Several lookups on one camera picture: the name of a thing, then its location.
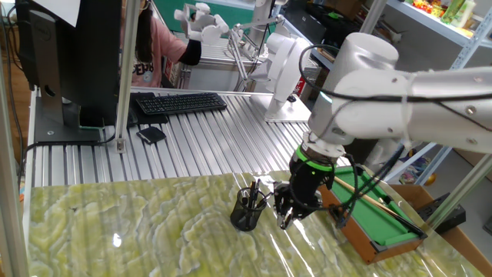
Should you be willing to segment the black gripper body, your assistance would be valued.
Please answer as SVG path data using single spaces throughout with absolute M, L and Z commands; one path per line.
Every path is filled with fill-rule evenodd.
M 317 190 L 322 185 L 331 188 L 334 181 L 332 160 L 293 155 L 289 162 L 289 170 L 289 191 L 293 202 L 299 206 L 321 206 Z

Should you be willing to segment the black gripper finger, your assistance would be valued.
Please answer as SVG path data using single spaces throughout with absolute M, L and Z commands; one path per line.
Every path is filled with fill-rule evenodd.
M 291 190 L 289 182 L 274 183 L 274 207 L 278 218 L 286 220 L 292 208 Z
M 324 209 L 323 202 L 320 199 L 314 200 L 311 205 L 302 202 L 296 202 L 293 199 L 291 199 L 289 202 L 291 204 L 289 222 L 293 222 L 294 220 L 302 220 L 308 217 L 311 213 Z

